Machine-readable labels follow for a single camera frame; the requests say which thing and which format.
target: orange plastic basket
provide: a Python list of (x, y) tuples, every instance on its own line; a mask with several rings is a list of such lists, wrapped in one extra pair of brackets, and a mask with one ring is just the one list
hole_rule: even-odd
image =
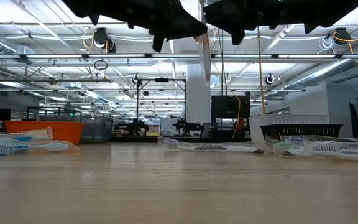
[(68, 141), (73, 144), (80, 143), (84, 124), (67, 121), (5, 121), (6, 129), (10, 133), (31, 131), (50, 126), (53, 140)]

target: black basket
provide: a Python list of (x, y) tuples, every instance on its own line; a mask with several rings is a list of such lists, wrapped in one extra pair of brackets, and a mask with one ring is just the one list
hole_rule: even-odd
[(264, 138), (280, 140), (280, 136), (318, 135), (338, 137), (341, 124), (273, 124), (264, 125), (262, 134)]

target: plastic packaging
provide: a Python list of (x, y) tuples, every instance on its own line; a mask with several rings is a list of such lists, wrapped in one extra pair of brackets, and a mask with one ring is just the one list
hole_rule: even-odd
[(358, 139), (327, 138), (324, 136), (281, 136), (281, 142), (270, 140), (274, 154), (300, 157), (326, 157), (358, 160)]
[(205, 144), (200, 146), (194, 146), (190, 143), (181, 142), (178, 140), (158, 137), (158, 143), (169, 149), (184, 150), (184, 151), (200, 151), (200, 152), (248, 152), (263, 154), (265, 151), (253, 147), (252, 143), (223, 143), (223, 144)]
[(31, 131), (21, 131), (26, 136), (31, 136), (34, 139), (53, 140), (53, 131), (50, 126)]
[(306, 142), (303, 147), (293, 147), (282, 154), (358, 160), (358, 142)]

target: table surface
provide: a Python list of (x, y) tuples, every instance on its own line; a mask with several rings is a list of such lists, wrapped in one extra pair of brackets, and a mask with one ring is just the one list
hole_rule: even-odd
[(358, 223), (358, 162), (157, 144), (0, 157), (0, 223)]

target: pillar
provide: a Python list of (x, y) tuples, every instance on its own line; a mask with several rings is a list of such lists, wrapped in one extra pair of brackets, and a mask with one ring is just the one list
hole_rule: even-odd
[(211, 122), (211, 87), (200, 64), (187, 65), (187, 112), (189, 123)]

